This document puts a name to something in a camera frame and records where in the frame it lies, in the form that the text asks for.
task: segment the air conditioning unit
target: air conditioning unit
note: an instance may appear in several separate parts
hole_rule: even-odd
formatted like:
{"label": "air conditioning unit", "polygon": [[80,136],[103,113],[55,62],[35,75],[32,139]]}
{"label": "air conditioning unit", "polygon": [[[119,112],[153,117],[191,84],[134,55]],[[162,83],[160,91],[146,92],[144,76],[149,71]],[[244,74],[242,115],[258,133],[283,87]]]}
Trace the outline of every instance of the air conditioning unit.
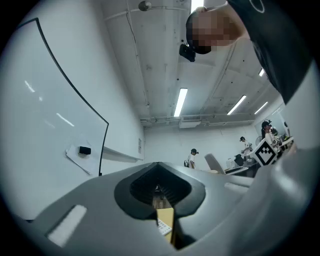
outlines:
{"label": "air conditioning unit", "polygon": [[179,122],[179,128],[194,128],[201,124],[201,116],[184,116]]}

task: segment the ceiling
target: ceiling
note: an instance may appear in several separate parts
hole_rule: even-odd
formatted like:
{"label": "ceiling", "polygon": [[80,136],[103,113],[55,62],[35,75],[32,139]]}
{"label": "ceiling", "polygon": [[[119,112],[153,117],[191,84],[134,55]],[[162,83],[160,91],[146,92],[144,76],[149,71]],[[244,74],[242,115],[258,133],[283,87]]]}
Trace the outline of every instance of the ceiling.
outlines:
{"label": "ceiling", "polygon": [[[261,65],[250,40],[197,54],[195,62],[189,62],[179,55],[179,46],[186,42],[191,1],[151,0],[152,7],[167,9],[132,11],[140,1],[128,0],[128,7],[126,0],[101,3],[115,56],[145,127],[178,124],[173,115],[180,88],[188,88],[180,115],[200,115],[207,125],[251,122],[259,107],[277,98],[267,76],[259,76]],[[223,3],[204,1],[207,7]],[[245,101],[227,115],[242,95]]]}

